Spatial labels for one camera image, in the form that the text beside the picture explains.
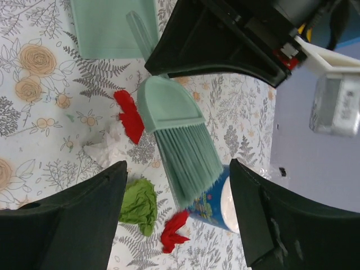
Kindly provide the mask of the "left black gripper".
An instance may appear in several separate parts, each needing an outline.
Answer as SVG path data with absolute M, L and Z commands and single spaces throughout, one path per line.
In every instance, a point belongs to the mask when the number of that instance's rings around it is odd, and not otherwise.
M 253 1 L 255 16 L 281 36 L 329 50 L 359 42 L 359 1 Z

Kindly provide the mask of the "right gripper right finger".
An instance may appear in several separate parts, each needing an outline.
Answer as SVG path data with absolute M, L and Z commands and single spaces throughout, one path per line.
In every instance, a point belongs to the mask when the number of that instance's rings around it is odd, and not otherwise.
M 359 213 L 307 199 L 238 160 L 229 179 L 251 269 L 359 269 Z

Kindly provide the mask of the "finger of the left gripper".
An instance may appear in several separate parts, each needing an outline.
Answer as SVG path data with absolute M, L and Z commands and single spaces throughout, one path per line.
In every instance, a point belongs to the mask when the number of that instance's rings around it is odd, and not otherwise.
M 291 71 L 225 1 L 177 1 L 146 61 L 151 75 L 170 78 L 238 73 L 278 87 Z

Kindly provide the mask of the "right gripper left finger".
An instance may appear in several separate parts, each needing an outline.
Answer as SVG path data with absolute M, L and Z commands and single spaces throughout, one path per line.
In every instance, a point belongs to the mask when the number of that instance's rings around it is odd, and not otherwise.
M 1 210 L 1 269 L 106 269 L 127 184 L 119 161 L 17 210 Z

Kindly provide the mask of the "white paper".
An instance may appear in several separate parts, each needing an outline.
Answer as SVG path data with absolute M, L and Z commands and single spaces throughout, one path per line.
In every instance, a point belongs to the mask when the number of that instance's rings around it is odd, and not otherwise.
M 83 146 L 83 150 L 98 166 L 106 169 L 119 161 L 126 160 L 124 140 L 121 139 L 123 132 L 121 123 L 112 123 L 100 143 Z

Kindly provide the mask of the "green hand brush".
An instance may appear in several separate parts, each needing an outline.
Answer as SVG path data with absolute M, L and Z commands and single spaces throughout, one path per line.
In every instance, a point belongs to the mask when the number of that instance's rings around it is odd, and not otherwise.
M 146 132 L 155 136 L 175 204 L 187 208 L 223 172 L 205 118 L 189 92 L 167 74 L 144 80 L 137 101 Z

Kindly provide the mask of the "green dustpan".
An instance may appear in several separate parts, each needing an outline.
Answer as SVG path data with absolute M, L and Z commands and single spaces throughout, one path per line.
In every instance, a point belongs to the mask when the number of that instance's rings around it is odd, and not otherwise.
M 126 15 L 136 12 L 153 40 L 158 38 L 155 1 L 73 0 L 79 54 L 84 59 L 136 59 L 142 54 Z

